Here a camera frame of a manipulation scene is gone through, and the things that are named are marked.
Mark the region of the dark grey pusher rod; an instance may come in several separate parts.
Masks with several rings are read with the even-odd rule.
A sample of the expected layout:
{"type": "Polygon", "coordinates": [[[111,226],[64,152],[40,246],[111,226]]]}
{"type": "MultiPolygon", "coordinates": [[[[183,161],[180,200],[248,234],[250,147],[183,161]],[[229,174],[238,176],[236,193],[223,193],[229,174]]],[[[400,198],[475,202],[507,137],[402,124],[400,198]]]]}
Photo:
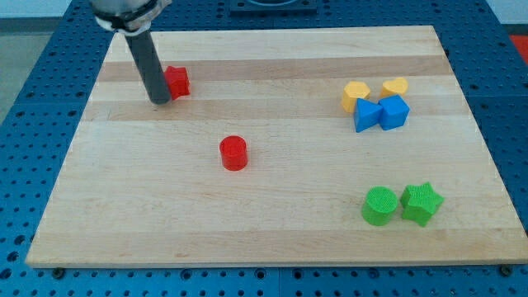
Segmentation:
{"type": "Polygon", "coordinates": [[[155,105],[164,105],[170,102],[172,95],[150,31],[126,36],[125,40],[142,78],[149,100],[155,105]]]}

